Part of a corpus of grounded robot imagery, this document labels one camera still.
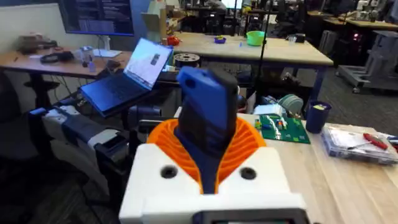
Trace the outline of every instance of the white wall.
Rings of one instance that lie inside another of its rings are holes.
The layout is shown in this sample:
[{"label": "white wall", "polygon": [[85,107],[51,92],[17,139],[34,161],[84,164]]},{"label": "white wall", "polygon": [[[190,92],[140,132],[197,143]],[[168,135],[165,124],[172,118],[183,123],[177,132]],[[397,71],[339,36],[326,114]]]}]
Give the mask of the white wall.
[{"label": "white wall", "polygon": [[[0,7],[0,53],[14,50],[14,42],[18,35],[28,32],[40,32],[60,46],[81,47],[83,45],[96,46],[97,38],[93,35],[66,34],[63,28],[58,4],[39,4],[28,6]],[[34,109],[35,94],[31,88],[23,85],[29,81],[26,73],[6,72],[14,85],[21,104],[22,112]],[[65,77],[71,91],[79,86],[77,78]],[[53,92],[49,93],[52,103],[55,102]],[[68,95],[64,86],[57,88],[57,96],[63,98]]]}]

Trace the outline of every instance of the circular hole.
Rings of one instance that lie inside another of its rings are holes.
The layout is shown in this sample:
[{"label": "circular hole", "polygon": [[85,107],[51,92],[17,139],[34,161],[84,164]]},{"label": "circular hole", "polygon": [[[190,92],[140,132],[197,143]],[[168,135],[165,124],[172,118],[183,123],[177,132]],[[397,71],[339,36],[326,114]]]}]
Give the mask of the circular hole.
[{"label": "circular hole", "polygon": [[171,179],[177,175],[177,168],[174,166],[165,166],[161,170],[160,175],[165,179]]},{"label": "circular hole", "polygon": [[189,88],[194,88],[195,87],[195,81],[193,81],[192,79],[185,80],[185,84]]},{"label": "circular hole", "polygon": [[245,167],[241,169],[241,177],[246,180],[253,180],[256,178],[256,176],[256,171],[254,171],[252,168]]}]

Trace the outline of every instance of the green object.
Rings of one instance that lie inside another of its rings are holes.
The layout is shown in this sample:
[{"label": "green object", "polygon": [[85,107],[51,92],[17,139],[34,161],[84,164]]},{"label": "green object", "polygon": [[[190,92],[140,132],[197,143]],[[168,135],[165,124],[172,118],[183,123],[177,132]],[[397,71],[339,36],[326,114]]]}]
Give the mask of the green object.
[{"label": "green object", "polygon": [[251,46],[262,46],[265,32],[263,31],[250,31],[246,35],[248,37],[248,45]]},{"label": "green object", "polygon": [[[287,122],[286,129],[279,130],[281,133],[280,141],[287,141],[287,142],[296,142],[296,143],[304,143],[304,144],[311,144],[310,139],[308,138],[307,132],[301,123],[301,120],[295,118],[286,118],[284,117],[285,121]],[[277,125],[278,119],[272,119],[275,124]],[[263,125],[270,124],[269,120],[267,119],[266,115],[260,115],[260,122]],[[263,129],[261,130],[262,137],[264,139],[272,139],[277,140],[275,136],[275,130],[272,127],[271,130]]]}]

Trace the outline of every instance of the laptop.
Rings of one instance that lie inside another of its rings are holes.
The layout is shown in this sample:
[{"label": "laptop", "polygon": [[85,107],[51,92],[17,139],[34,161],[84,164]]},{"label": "laptop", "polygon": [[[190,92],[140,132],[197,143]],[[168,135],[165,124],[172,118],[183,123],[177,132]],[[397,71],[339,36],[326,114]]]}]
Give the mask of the laptop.
[{"label": "laptop", "polygon": [[122,73],[80,88],[83,97],[103,116],[111,116],[150,95],[172,49],[141,38]]}]

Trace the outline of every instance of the wooden table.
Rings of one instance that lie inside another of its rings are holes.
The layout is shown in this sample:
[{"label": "wooden table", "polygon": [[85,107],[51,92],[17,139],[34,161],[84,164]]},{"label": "wooden table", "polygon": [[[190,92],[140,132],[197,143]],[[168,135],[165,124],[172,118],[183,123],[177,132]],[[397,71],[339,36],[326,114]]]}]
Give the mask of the wooden table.
[{"label": "wooden table", "polygon": [[[40,50],[36,54],[46,55],[51,54],[52,52],[52,50]],[[112,59],[119,61],[121,63],[121,67],[125,67],[130,56],[131,52],[122,52],[122,54]],[[95,72],[90,72],[88,68],[84,68],[81,63],[76,60],[65,63],[58,62],[41,64],[39,58],[31,59],[29,58],[29,55],[22,55],[16,51],[0,54],[0,70],[27,72],[29,74],[30,86],[36,94],[37,108],[46,108],[51,106],[50,98],[47,93],[47,84],[43,80],[42,74],[95,79],[99,77],[102,71],[104,71],[106,59],[95,57],[94,63],[96,70]]]},{"label": "wooden table", "polygon": [[389,22],[383,22],[383,21],[374,21],[374,22],[369,22],[369,21],[357,21],[348,18],[347,22],[358,26],[358,27],[366,27],[370,29],[383,29],[383,30],[398,30],[398,25],[391,24]]},{"label": "wooden table", "polygon": [[323,20],[325,22],[328,22],[330,24],[337,25],[337,26],[343,26],[346,24],[346,22],[340,21],[338,18],[335,18],[335,17],[326,17]]},{"label": "wooden table", "polygon": [[[40,50],[36,55],[51,54],[51,50]],[[121,63],[121,67],[124,68],[131,56],[131,52],[122,52],[113,60],[117,60]],[[4,54],[0,54],[0,68],[5,70],[14,70],[28,73],[48,73],[53,75],[60,75],[66,77],[75,78],[90,78],[95,79],[104,69],[106,58],[94,58],[94,64],[96,66],[95,72],[90,72],[88,68],[84,68],[77,60],[71,62],[58,62],[42,64],[39,59],[30,59],[29,55],[22,55],[19,52],[12,51]]]},{"label": "wooden table", "polygon": [[[261,47],[249,46],[246,39],[240,36],[225,35],[225,44],[215,44],[214,36],[197,33],[179,33],[176,36],[182,42],[174,47],[174,52],[192,53],[209,61],[257,64],[261,56]],[[333,65],[333,61],[323,55],[308,42],[290,44],[284,39],[267,39],[263,65],[270,67],[312,68],[317,70],[317,79],[313,87],[311,99],[319,95],[325,70]]]},{"label": "wooden table", "polygon": [[314,10],[314,11],[308,11],[307,14],[309,16],[332,16],[329,13],[325,13],[325,12],[320,12],[318,10]]},{"label": "wooden table", "polygon": [[[258,119],[256,115],[238,116],[253,125]],[[327,125],[376,133],[373,128]],[[329,157],[320,135],[308,135],[311,145],[265,141],[278,150],[290,189],[303,195],[312,223],[398,223],[398,167]]]}]

